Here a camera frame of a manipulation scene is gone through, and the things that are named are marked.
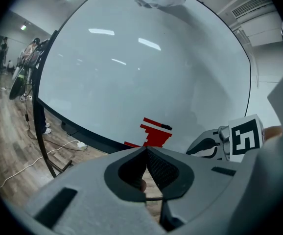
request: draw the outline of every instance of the white ceiling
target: white ceiling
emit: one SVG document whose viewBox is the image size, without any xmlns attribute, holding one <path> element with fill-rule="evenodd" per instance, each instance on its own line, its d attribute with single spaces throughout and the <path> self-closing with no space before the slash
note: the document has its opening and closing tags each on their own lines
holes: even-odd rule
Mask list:
<svg viewBox="0 0 283 235">
<path fill-rule="evenodd" d="M 26 22 L 26 29 L 22 31 L 21 27 L 25 22 Z M 39 37 L 40 39 L 43 40 L 50 37 L 50 35 L 47 32 L 45 32 L 44 30 L 40 29 L 30 21 L 26 20 L 25 18 L 21 17 L 20 15 L 10 10 L 8 10 L 5 13 L 4 17 L 0 22 L 0 27 L 5 28 L 6 26 L 16 29 L 31 38 Z"/>
</svg>

